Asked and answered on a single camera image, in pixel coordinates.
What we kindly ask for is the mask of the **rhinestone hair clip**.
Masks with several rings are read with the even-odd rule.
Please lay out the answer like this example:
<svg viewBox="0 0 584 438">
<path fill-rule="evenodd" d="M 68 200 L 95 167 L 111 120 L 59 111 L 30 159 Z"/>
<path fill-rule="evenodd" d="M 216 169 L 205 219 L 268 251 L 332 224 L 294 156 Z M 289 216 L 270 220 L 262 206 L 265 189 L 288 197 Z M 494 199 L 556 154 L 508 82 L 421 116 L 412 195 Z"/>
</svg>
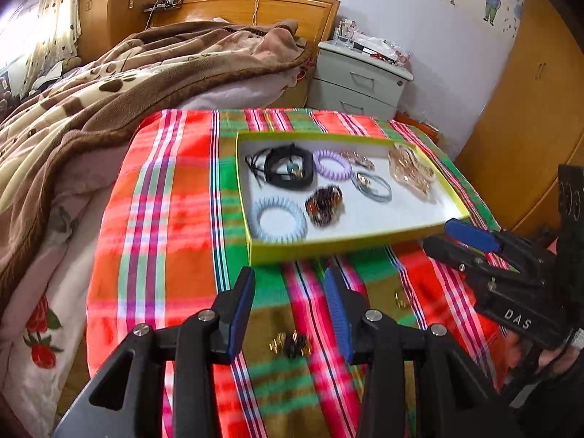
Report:
<svg viewBox="0 0 584 438">
<path fill-rule="evenodd" d="M 356 151 L 343 150 L 341 152 L 343 158 L 345 158 L 350 164 L 354 166 L 360 166 L 368 171 L 374 171 L 374 163 L 364 155 L 359 154 Z"/>
</svg>

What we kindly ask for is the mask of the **translucent beige claw clip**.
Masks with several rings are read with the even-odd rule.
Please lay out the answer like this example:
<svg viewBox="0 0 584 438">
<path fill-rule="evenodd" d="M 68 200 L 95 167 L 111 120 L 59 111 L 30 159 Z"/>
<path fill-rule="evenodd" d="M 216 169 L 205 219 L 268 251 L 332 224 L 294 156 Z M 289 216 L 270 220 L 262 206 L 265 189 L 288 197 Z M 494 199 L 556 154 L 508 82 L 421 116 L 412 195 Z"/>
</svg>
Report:
<svg viewBox="0 0 584 438">
<path fill-rule="evenodd" d="M 409 145 L 395 143 L 388 150 L 391 176 L 399 184 L 408 187 L 420 196 L 428 198 L 435 183 L 435 171 L 425 164 Z"/>
</svg>

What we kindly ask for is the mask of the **floral white bedsheet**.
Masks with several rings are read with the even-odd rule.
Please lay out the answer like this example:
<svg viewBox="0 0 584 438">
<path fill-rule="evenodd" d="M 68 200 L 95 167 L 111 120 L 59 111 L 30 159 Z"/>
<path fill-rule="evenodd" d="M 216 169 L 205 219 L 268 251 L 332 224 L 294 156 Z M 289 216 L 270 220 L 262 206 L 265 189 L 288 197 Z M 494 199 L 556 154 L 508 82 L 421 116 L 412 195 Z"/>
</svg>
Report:
<svg viewBox="0 0 584 438">
<path fill-rule="evenodd" d="M 82 154 L 61 172 L 41 247 L 1 319 L 1 394 L 32 437 L 53 432 L 85 331 L 103 212 L 126 150 Z"/>
</svg>

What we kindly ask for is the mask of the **wooden door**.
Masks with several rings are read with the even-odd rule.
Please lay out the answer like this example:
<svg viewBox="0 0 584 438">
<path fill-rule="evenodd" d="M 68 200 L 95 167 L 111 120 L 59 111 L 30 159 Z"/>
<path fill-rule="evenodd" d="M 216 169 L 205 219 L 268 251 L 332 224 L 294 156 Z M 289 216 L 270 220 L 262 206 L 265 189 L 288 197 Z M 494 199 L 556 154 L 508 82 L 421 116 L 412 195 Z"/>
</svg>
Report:
<svg viewBox="0 0 584 438">
<path fill-rule="evenodd" d="M 583 162 L 583 53 L 549 0 L 525 0 L 500 81 L 455 160 L 505 230 L 559 226 L 557 169 Z"/>
</svg>

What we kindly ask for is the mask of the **yellow-green shallow box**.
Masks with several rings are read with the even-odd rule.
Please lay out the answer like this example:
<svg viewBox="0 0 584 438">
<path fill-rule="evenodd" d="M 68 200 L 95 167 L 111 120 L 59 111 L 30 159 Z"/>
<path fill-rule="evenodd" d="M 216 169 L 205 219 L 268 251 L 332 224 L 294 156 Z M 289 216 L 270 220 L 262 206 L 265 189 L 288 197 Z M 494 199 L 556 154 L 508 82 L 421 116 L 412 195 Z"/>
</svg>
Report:
<svg viewBox="0 0 584 438">
<path fill-rule="evenodd" d="M 368 173 L 371 189 L 381 195 L 381 200 L 368 198 L 350 180 L 339 181 L 342 202 L 338 214 L 328 226 L 316 226 L 305 203 L 318 188 L 331 185 L 331 180 L 316 173 L 308 188 L 290 191 L 266 183 L 249 167 L 253 155 L 261 164 L 270 149 L 291 143 L 311 153 L 350 150 L 366 156 L 375 165 L 375 170 Z M 291 262 L 419 240 L 441 233 L 450 219 L 469 219 L 469 209 L 452 182 L 418 146 L 414 151 L 435 171 L 431 195 L 420 196 L 394 180 L 389 171 L 388 150 L 395 143 L 388 138 L 324 132 L 240 132 L 235 138 L 235 166 L 249 264 Z"/>
</svg>

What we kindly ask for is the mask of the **white bedside drawer cabinet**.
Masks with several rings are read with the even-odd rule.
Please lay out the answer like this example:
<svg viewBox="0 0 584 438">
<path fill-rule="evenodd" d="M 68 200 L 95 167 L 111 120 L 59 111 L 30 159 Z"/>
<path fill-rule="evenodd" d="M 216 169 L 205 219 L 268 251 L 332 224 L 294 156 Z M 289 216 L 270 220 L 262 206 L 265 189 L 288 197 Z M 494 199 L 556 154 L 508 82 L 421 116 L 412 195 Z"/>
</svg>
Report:
<svg viewBox="0 0 584 438">
<path fill-rule="evenodd" d="M 318 48 L 307 108 L 382 120 L 395 117 L 413 74 L 347 46 L 321 42 Z"/>
</svg>

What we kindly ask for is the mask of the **black wristband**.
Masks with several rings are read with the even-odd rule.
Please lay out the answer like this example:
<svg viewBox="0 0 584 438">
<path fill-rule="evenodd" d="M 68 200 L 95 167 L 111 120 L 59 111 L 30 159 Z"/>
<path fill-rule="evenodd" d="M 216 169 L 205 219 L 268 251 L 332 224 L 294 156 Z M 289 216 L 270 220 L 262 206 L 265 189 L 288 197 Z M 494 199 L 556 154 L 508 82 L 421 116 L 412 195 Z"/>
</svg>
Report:
<svg viewBox="0 0 584 438">
<path fill-rule="evenodd" d="M 291 143 L 272 148 L 264 160 L 265 181 L 277 188 L 299 191 L 314 181 L 315 167 L 311 152 Z"/>
</svg>

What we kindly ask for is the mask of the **clutter on bedside cabinet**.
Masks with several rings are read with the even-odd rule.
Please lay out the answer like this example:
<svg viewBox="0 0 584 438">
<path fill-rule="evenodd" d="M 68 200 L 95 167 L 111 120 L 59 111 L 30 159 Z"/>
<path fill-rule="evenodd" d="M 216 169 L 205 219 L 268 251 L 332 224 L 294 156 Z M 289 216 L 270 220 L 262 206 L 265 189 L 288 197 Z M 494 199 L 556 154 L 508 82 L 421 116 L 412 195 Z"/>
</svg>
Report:
<svg viewBox="0 0 584 438">
<path fill-rule="evenodd" d="M 339 20 L 338 26 L 334 29 L 333 41 L 398 66 L 405 66 L 410 59 L 410 53 L 401 46 L 377 36 L 366 35 L 358 28 L 356 22 L 346 18 Z"/>
</svg>

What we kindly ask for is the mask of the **wooden headboard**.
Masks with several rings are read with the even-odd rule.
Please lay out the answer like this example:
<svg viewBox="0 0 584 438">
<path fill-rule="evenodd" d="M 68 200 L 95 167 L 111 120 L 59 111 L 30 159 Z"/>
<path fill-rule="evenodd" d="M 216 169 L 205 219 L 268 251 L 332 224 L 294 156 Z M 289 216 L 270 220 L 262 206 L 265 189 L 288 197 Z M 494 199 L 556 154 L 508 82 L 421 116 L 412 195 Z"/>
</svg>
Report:
<svg viewBox="0 0 584 438">
<path fill-rule="evenodd" d="M 153 26 L 215 18 L 245 26 L 297 24 L 296 36 L 320 43 L 330 38 L 341 3 L 338 0 L 180 0 L 170 9 L 156 11 Z"/>
</svg>

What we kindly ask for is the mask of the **brown patterned blanket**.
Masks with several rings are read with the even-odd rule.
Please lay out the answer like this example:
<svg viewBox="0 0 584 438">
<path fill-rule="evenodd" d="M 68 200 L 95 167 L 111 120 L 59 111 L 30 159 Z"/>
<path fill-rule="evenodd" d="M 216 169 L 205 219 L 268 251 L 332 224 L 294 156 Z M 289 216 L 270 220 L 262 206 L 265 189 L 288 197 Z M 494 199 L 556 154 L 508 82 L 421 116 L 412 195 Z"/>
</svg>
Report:
<svg viewBox="0 0 584 438">
<path fill-rule="evenodd" d="M 68 162 L 121 145 L 145 117 L 188 98 L 305 65 L 316 46 L 297 28 L 292 20 L 150 28 L 22 104 L 1 126 L 1 304 L 39 251 Z"/>
</svg>

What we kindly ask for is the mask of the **spotted curtain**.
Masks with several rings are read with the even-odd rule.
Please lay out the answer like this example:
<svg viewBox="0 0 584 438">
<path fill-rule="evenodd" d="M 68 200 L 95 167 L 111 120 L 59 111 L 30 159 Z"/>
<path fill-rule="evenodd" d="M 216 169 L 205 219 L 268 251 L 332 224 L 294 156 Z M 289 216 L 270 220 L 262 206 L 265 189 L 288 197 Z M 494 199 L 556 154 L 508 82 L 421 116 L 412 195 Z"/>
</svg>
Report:
<svg viewBox="0 0 584 438">
<path fill-rule="evenodd" d="M 57 62 L 77 56 L 81 35 L 79 0 L 39 0 L 32 28 L 35 45 L 25 64 L 25 91 Z"/>
</svg>

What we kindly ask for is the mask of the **wooden wardrobe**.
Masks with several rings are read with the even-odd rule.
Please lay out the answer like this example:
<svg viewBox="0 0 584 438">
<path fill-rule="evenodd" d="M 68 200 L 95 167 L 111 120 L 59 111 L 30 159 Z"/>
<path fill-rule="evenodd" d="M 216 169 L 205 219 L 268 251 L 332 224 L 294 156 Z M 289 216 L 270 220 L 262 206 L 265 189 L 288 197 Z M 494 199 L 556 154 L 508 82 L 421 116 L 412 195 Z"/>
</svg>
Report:
<svg viewBox="0 0 584 438">
<path fill-rule="evenodd" d="M 155 0 L 79 0 L 77 49 L 87 64 L 146 26 L 143 7 Z"/>
</svg>

